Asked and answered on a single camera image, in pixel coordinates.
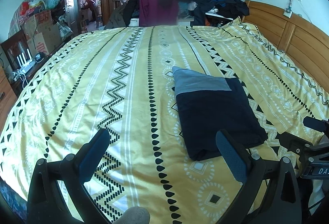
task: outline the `folded clothing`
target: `folded clothing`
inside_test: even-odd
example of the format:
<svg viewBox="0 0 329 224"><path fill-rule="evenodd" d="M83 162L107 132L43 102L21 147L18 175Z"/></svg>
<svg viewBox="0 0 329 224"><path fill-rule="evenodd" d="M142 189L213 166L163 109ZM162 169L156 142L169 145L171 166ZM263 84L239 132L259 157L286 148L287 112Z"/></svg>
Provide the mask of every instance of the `folded clothing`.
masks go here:
<svg viewBox="0 0 329 224"><path fill-rule="evenodd" d="M238 78L212 77L177 67L173 73L182 135L192 160L221 156L215 141L220 129L246 148L267 140Z"/></svg>

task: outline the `maroon garment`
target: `maroon garment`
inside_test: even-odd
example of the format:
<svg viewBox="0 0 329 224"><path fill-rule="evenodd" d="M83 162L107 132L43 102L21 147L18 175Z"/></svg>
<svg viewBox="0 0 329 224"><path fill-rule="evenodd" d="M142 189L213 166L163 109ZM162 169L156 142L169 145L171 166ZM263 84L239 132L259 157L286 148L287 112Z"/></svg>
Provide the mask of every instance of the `maroon garment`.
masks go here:
<svg viewBox="0 0 329 224"><path fill-rule="evenodd" d="M159 0L139 0L139 26L177 25L178 2L170 0L168 6Z"/></svg>

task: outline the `yellow patterned duvet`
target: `yellow patterned duvet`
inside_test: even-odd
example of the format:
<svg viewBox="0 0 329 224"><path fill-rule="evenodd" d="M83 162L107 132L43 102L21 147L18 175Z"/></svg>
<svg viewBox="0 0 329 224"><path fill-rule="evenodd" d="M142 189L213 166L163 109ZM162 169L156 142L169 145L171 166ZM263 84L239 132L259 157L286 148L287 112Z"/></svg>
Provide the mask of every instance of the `yellow patterned duvet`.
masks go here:
<svg viewBox="0 0 329 224"><path fill-rule="evenodd" d="M100 127L111 142L85 187L115 220L132 206L151 223L215 223L237 194L222 157L191 161L181 134L172 67L238 77L269 139L251 152L296 157L279 145L288 131L316 143L302 119L329 118L328 94L251 24L157 26L95 31L74 38L39 70L0 137L0 176L24 199L36 161L62 160ZM61 184L72 214L80 218ZM265 184L254 202L257 208ZM213 195L220 199L210 202Z"/></svg>

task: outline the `navy blue fabric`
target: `navy blue fabric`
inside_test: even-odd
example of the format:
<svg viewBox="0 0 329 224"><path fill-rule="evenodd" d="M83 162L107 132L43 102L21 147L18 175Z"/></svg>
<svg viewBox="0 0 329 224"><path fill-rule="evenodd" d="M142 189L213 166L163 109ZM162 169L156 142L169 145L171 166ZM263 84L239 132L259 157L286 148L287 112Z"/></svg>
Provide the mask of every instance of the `navy blue fabric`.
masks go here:
<svg viewBox="0 0 329 224"><path fill-rule="evenodd" d="M226 78L231 91L200 90L176 96L187 152L192 160L221 156L216 133L225 129L246 148L267 140L238 78Z"/></svg>
<svg viewBox="0 0 329 224"><path fill-rule="evenodd" d="M109 141L110 135L107 130L104 130L101 132L99 137L93 138L90 141L91 148L79 164L79 180L81 183L88 182L92 179L92 176L94 175L99 162L101 161L107 147L109 146Z"/></svg>
<svg viewBox="0 0 329 224"><path fill-rule="evenodd" d="M12 188L9 187L1 178L0 178L0 195L7 202L12 211L17 215L23 223L27 223L26 209L27 201L20 197Z"/></svg>
<svg viewBox="0 0 329 224"><path fill-rule="evenodd" d="M221 131L218 131L216 134L216 145L235 180L245 184L248 175L247 165Z"/></svg>

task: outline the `plastic bag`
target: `plastic bag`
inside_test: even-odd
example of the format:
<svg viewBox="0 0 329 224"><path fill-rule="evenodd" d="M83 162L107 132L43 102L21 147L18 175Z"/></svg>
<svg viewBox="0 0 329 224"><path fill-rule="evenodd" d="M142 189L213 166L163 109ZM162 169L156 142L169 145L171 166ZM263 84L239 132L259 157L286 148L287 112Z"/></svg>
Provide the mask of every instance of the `plastic bag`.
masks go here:
<svg viewBox="0 0 329 224"><path fill-rule="evenodd" d="M62 41L66 40L69 36L73 34L72 30L62 22L57 22L56 25L60 30L60 38Z"/></svg>
<svg viewBox="0 0 329 224"><path fill-rule="evenodd" d="M46 9L49 10L55 8L59 2L60 0L47 0Z"/></svg>
<svg viewBox="0 0 329 224"><path fill-rule="evenodd" d="M30 8L34 8L34 7L38 7L43 5L44 7L46 7L46 4L44 2L45 0L33 0L29 2L29 7Z"/></svg>
<svg viewBox="0 0 329 224"><path fill-rule="evenodd" d="M22 3L22 10L20 12L20 15L24 15L26 11L29 9L29 3L28 2L23 2Z"/></svg>

